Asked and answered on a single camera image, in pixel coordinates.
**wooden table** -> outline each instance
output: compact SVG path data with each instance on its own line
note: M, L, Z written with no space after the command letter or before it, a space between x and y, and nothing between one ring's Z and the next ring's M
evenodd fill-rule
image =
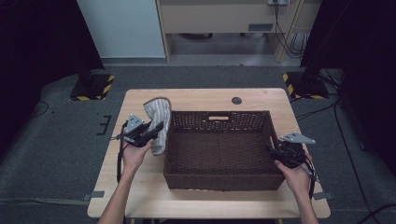
M113 136L121 125L135 114L149 121L143 107L146 101L163 96L170 99L173 110L269 110L278 137L299 132L287 94L282 89L172 89L130 90L125 95ZM235 105L233 97L242 104ZM94 191L104 191L102 198L92 198L88 207L90 217L102 215L116 186L119 142L110 141ZM297 203L286 181L278 190L267 191L204 191L170 190L163 177L163 156L150 152L137 171L128 198L127 217L151 218L288 218L298 217ZM315 192L322 192L315 185ZM330 215L326 200L313 200L319 218Z

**wall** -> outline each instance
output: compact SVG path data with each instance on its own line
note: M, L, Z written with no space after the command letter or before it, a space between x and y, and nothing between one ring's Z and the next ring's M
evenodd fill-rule
M165 58L155 0L78 0L101 58Z

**power strip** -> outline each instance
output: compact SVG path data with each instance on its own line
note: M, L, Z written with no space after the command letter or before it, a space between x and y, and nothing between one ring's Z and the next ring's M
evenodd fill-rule
M268 6L274 6L276 2L279 6L287 6L289 4L289 0L268 0Z

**forearm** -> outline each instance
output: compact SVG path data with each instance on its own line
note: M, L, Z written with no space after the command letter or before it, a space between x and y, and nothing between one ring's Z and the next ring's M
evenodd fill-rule
M300 211L301 222L303 224L317 224L317 215L315 214L308 193L295 193L294 196L296 198L298 209Z
M122 223L125 216L125 207L128 200L129 191L131 189L132 180L136 169L124 168L120 183L108 202L105 211L99 219L99 224L102 223Z

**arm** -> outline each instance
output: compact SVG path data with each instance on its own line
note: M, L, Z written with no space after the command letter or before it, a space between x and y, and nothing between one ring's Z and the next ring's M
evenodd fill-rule
M309 175L300 165L294 169L286 167L282 162L275 161L275 165L283 172L289 188L294 194L298 209L300 211L301 222L303 224L317 224L318 219L309 198Z
M99 224L122 223L132 180L134 179L137 169L142 164L146 152L151 148L152 140L144 147L134 147L128 145L126 141L122 144L125 149L122 154L124 167L120 183L117 185L102 216L99 218Z

